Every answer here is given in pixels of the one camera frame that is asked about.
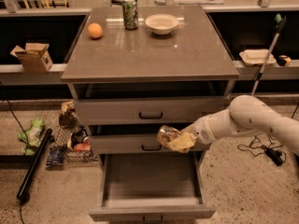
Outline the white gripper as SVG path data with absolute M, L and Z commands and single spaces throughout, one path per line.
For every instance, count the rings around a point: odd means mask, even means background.
M 195 142 L 211 144 L 223 137 L 233 135 L 233 122 L 229 110 L 201 117 L 182 130 L 183 134 L 173 139 L 168 145 L 173 151 L 187 153 Z

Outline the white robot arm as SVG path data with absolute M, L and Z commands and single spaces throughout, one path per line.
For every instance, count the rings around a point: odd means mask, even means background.
M 169 142 L 174 150 L 193 147 L 196 142 L 211 144 L 223 137 L 254 136 L 266 133 L 299 155 L 299 122 L 274 111 L 261 100 L 241 95 L 217 113 L 201 117 Z

